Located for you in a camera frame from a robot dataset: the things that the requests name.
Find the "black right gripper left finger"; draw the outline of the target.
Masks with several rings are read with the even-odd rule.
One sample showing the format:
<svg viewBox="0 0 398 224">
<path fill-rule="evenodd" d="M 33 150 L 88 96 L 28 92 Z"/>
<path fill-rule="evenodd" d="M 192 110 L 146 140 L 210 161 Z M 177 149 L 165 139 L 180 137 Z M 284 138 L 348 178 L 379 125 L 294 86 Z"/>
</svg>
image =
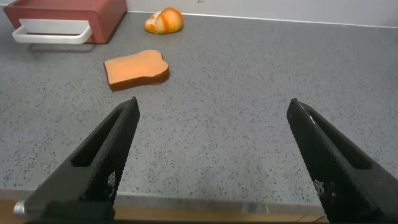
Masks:
<svg viewBox="0 0 398 224">
<path fill-rule="evenodd" d="M 111 223 L 139 117 L 136 98 L 117 105 L 14 214 L 29 223 Z"/>
</svg>

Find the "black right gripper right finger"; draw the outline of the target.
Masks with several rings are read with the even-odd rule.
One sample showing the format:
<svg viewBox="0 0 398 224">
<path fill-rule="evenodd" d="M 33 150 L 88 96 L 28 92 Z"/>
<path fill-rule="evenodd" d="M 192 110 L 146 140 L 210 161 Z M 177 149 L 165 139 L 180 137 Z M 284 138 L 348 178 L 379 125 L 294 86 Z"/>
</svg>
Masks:
<svg viewBox="0 0 398 224">
<path fill-rule="evenodd" d="M 287 119 L 329 222 L 397 223 L 393 175 L 296 98 Z"/>
</svg>

